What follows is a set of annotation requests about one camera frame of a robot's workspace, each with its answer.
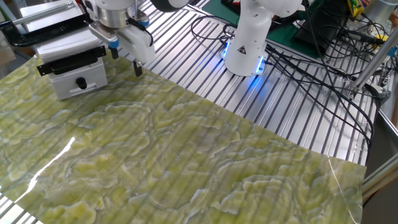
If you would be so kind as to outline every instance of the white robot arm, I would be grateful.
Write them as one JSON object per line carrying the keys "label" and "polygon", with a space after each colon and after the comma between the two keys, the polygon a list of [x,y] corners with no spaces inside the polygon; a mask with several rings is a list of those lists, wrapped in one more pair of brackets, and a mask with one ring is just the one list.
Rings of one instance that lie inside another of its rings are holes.
{"label": "white robot arm", "polygon": [[[188,0],[151,1],[164,12],[179,10],[188,4]],[[153,37],[145,29],[149,22],[141,20],[146,15],[137,9],[137,0],[84,0],[84,4],[95,21],[90,24],[91,32],[109,45],[114,58],[118,57],[119,44],[139,63],[155,57]]]}
{"label": "white robot arm", "polygon": [[233,74],[262,73],[259,66],[266,56],[266,38],[272,16],[291,16],[302,0],[241,0],[241,17],[235,38],[227,46],[225,66]]}

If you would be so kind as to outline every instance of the slotted aluminum surface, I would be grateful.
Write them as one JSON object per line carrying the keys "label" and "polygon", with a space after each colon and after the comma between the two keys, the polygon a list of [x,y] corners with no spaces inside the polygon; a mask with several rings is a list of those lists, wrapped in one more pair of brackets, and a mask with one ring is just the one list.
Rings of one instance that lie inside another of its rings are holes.
{"label": "slotted aluminum surface", "polygon": [[[197,6],[203,7],[207,2],[208,0],[201,1]],[[309,150],[365,165],[368,148],[364,137],[316,104],[294,81],[274,66],[268,65],[262,75],[252,77],[239,77],[227,71],[221,59],[224,46],[220,41],[196,39],[190,32],[191,23],[203,15],[201,11],[186,7],[178,12],[163,13],[157,11],[150,1],[142,2],[139,8],[150,17],[148,30],[154,36],[156,48],[156,57],[145,65],[146,68]],[[222,28],[222,24],[211,20],[203,20],[194,27],[195,32],[205,37],[219,37],[223,33]],[[272,41],[269,43],[280,52],[297,58],[293,62],[300,68],[330,83],[322,66],[301,62],[299,58],[305,56],[297,57],[296,52]],[[346,50],[339,46],[337,42],[335,49],[330,48],[328,54],[335,57],[344,54]],[[134,60],[123,49],[119,49],[119,54]],[[309,81],[279,62],[296,79]],[[356,56],[331,59],[328,64],[348,73],[361,71],[366,66],[366,62]],[[336,87],[346,88],[349,85],[345,79],[332,78]],[[318,85],[302,85],[320,103],[354,124],[331,91]],[[372,120],[375,119],[376,105],[371,97],[359,94],[354,102]],[[347,103],[346,106],[370,136],[369,126],[363,116]],[[0,194],[0,223],[41,222]]]}

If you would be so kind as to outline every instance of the green cutting mat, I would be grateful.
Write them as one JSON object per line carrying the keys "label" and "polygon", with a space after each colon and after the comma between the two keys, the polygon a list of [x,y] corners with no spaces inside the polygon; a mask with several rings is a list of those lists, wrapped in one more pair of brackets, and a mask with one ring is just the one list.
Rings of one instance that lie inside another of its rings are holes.
{"label": "green cutting mat", "polygon": [[[312,9],[315,9],[323,0],[316,0],[309,8],[309,12],[311,13]],[[206,6],[203,7],[203,10],[214,15],[226,19],[231,23],[235,24],[239,19],[239,16],[230,10],[228,7],[221,3],[221,0],[211,0]],[[285,27],[281,27],[273,32],[270,32],[267,36],[268,39],[273,40],[277,43],[280,43],[286,47],[290,47],[298,52],[301,52],[305,55],[308,55],[312,58],[319,58],[318,53],[311,46],[306,45],[303,42],[299,42],[293,40],[293,36],[298,31],[293,24],[287,25]]]}

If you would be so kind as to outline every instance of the green marble-pattern sheet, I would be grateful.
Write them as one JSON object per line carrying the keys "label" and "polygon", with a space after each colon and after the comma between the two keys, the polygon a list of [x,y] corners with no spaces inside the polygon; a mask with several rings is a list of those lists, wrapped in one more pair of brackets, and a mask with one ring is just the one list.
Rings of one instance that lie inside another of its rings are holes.
{"label": "green marble-pattern sheet", "polygon": [[0,192],[50,223],[360,223],[366,168],[304,149],[124,58],[59,101],[0,81]]}

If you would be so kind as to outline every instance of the white box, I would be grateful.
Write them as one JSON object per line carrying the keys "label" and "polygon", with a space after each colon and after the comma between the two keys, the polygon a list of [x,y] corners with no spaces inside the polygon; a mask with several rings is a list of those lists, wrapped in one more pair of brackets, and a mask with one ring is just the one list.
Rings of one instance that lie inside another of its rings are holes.
{"label": "white box", "polygon": [[[70,0],[61,0],[36,6],[25,7],[21,9],[22,16],[29,16],[33,13],[40,12],[60,4],[69,3]],[[82,15],[80,8],[75,3],[75,7],[69,8],[65,11],[56,13],[45,18],[34,20],[26,24],[29,32],[52,24],[71,19],[73,17]],[[91,50],[99,47],[101,41],[95,37],[91,31],[86,28],[69,33],[65,36],[56,39],[48,40],[41,44],[37,44],[35,49],[40,55],[43,63],[53,62],[54,60],[66,58],[75,54]],[[76,84],[77,78],[84,78],[87,82],[87,88],[82,90]],[[87,65],[61,75],[49,74],[50,83],[60,100],[86,93],[95,90],[108,84],[106,79],[105,67],[102,58],[99,58],[96,63]]]}

